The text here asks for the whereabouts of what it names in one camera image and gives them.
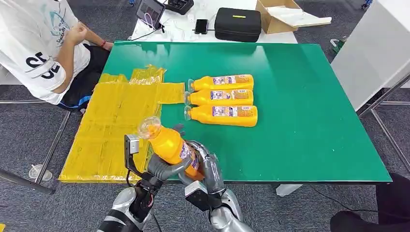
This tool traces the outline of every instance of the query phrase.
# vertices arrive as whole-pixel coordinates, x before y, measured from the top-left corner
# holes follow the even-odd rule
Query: robotic hand
[[[179,124],[174,130],[180,132],[182,128],[182,124]],[[132,160],[133,154],[139,151],[139,139],[135,135],[125,135],[126,167],[129,173],[132,171],[142,179],[135,186],[120,192],[97,232],[141,232],[151,218],[158,224],[151,212],[155,195],[163,181],[176,174],[187,185],[185,198],[202,211],[209,210],[209,220],[217,231],[252,232],[253,230],[243,223],[236,196],[224,186],[217,157],[196,141],[187,143],[198,152],[201,171],[205,177],[203,183],[194,182],[185,176],[185,169],[192,163],[190,157],[179,164],[169,165],[153,154],[148,163],[148,172],[140,173]]]
[[[178,124],[174,130],[183,135],[182,128],[183,125]],[[187,157],[179,164],[169,165],[157,154],[153,154],[148,163],[148,172],[140,173],[132,159],[133,155],[139,152],[139,138],[136,135],[125,135],[124,151],[125,166],[129,170],[127,183],[129,184],[130,172],[141,177],[141,180],[135,186],[129,184],[129,188],[119,193],[97,232],[141,232],[151,218],[154,218],[158,223],[151,212],[155,195],[160,190],[164,180],[184,172],[192,163],[192,159]]]
[[[204,184],[195,181],[187,183],[184,173],[179,178],[185,184],[185,199],[202,211],[209,210],[209,221],[219,232],[252,232],[243,222],[243,215],[235,194],[223,183],[218,158],[197,141],[187,141],[199,153]]]

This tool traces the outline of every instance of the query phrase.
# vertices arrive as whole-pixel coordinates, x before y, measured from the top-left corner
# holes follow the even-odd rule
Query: smartphone
[[[208,20],[207,19],[197,19],[195,26],[195,34],[207,34],[208,33]]]

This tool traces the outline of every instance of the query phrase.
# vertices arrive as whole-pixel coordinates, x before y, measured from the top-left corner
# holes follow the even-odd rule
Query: bottle cap
[[[188,91],[185,91],[185,93],[184,93],[184,102],[185,102],[186,105],[191,105],[190,95],[191,95],[191,93],[189,93]]]
[[[138,127],[138,135],[143,139],[155,138],[160,131],[161,120],[155,116],[147,117]]]
[[[194,82],[194,80],[192,80],[192,79],[189,79],[189,80],[188,80],[188,91],[189,91],[190,93],[195,92],[195,88],[194,88],[194,86],[193,86],[193,82]]]
[[[192,109],[192,107],[190,107],[189,105],[185,106],[185,108],[184,108],[184,117],[185,117],[185,120],[187,120],[187,121],[192,119],[191,118],[191,109]]]

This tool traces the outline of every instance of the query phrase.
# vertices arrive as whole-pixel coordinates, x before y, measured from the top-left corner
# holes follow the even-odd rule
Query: orange bottle
[[[253,105],[253,92],[249,89],[210,90],[185,92],[186,105]]]
[[[152,116],[144,119],[138,128],[141,138],[148,139],[154,152],[169,164],[177,164],[187,156],[192,157],[192,164],[185,170],[193,180],[202,180],[204,176],[198,171],[199,161],[196,151],[189,146],[179,132],[165,128],[159,118]]]
[[[204,76],[199,80],[188,80],[188,90],[193,93],[202,89],[253,89],[253,76],[250,74],[231,76]]]
[[[205,124],[254,127],[258,122],[258,109],[253,105],[201,105],[193,108],[185,106],[184,114],[186,120],[194,119]]]

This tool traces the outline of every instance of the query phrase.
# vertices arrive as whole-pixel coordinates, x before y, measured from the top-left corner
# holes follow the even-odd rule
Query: gray carpet
[[[328,26],[302,28],[295,33],[300,43],[318,43],[328,59],[333,59],[330,39],[348,35],[360,20],[361,0],[299,0],[307,12],[331,16]],[[126,39],[133,30],[135,9],[127,0],[69,0],[77,17],[108,40]],[[0,99],[31,99],[22,86],[0,86]],[[410,100],[401,90],[394,98]],[[410,108],[383,107],[379,113],[403,151],[410,152]],[[0,105],[0,168],[28,178],[31,164],[41,163],[64,117],[64,111],[48,104]],[[72,115],[49,170],[57,177],[70,150],[81,117]],[[410,178],[375,119],[362,121],[386,167]],[[0,223],[6,232],[95,231],[110,209],[115,196],[125,185],[47,183],[57,191],[45,196],[30,189],[0,180]],[[342,210],[337,203],[303,186],[287,197],[278,197],[272,185],[229,185],[240,200],[245,221],[255,231],[328,232],[329,220]],[[374,186],[319,185],[322,193],[351,208],[376,209]],[[154,206],[164,232],[212,231],[206,215],[183,198],[183,186],[167,184],[159,192]],[[376,221],[372,213],[363,218]],[[158,231],[151,222],[147,231]]]

